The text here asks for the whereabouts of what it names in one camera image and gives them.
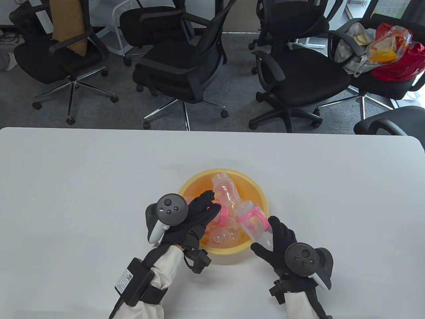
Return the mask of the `person's left hand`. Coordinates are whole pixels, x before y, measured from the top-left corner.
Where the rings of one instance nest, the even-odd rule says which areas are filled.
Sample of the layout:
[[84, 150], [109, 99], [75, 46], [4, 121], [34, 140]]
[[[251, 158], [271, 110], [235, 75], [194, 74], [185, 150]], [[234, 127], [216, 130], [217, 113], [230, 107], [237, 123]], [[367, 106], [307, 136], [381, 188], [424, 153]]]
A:
[[161, 244], [180, 246], [184, 251], [198, 250], [207, 225], [217, 216], [221, 205], [214, 202], [214, 192], [207, 190], [188, 205], [185, 220], [165, 231]]

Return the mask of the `person's right hand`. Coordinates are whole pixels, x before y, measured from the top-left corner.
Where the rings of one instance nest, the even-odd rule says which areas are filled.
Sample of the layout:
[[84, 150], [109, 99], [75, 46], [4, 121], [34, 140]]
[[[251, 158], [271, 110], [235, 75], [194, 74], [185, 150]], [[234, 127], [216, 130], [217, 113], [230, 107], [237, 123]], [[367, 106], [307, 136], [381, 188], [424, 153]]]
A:
[[251, 250], [256, 256], [269, 263], [280, 278], [294, 278], [295, 274], [285, 261], [285, 252], [290, 245], [296, 243], [296, 234], [276, 216], [270, 216], [268, 221], [272, 228], [272, 251], [259, 243], [251, 244]]

